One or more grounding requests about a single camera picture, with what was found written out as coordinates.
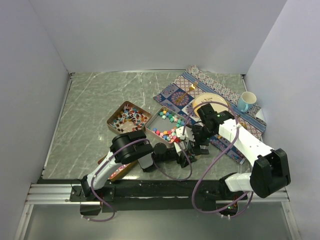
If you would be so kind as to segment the clear jar lid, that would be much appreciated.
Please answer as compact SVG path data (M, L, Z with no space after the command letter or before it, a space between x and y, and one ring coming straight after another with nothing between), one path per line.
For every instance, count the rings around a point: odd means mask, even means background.
M187 154L192 158L195 158L198 155L198 149L196 147L188 147Z

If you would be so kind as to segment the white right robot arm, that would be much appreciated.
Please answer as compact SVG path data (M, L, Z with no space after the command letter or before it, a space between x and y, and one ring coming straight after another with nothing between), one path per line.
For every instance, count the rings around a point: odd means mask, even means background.
M203 102L193 108L198 113L202 126L193 125L196 146L219 135L236 147L249 161L252 170L247 173L231 173L219 180L219 194L224 199L231 199L236 192L254 192L260 198L279 191L291 183L287 153L281 149L273 149L253 136L238 121L232 108L217 112L213 102Z

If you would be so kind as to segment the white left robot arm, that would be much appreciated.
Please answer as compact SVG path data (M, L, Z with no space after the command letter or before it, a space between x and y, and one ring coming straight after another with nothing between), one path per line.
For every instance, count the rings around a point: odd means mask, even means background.
M153 146L142 130L117 135L98 167L80 180L82 196L88 201L94 201L100 194L99 190L117 169L137 160L146 160L148 167L166 160L185 159L191 164L190 155L183 149L180 139L175 138L173 142L177 144L181 153L178 153L175 147L167 148L161 142Z

